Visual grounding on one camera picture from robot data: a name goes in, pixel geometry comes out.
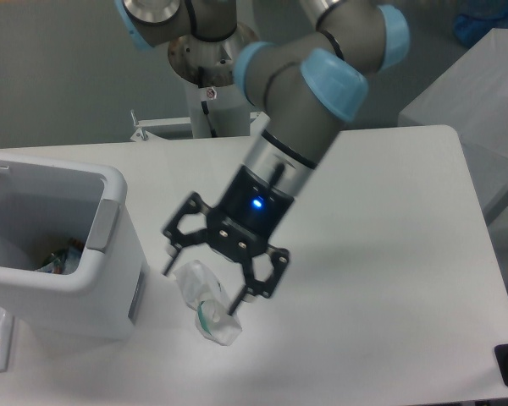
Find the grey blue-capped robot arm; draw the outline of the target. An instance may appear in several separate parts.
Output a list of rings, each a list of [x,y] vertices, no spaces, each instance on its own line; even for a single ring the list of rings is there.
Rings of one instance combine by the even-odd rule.
[[[256,41],[229,60],[224,47],[239,33],[233,1],[118,1],[115,7],[138,47],[189,40],[187,63],[200,85],[221,67],[268,115],[220,201],[210,206],[190,194],[163,234],[173,258],[206,244],[240,265],[244,284],[230,314],[248,297],[271,297],[290,253],[269,240],[338,133],[354,120],[367,96],[367,76],[406,57],[405,16],[369,1],[305,1],[310,35],[284,46]]]

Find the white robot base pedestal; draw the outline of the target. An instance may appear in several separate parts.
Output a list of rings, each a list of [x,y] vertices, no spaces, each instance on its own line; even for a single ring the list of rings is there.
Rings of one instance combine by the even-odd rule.
[[[256,41],[256,33],[239,23],[224,41],[188,35],[168,44],[168,61],[183,80],[195,139],[250,134],[250,104],[235,85],[233,69],[240,52]]]

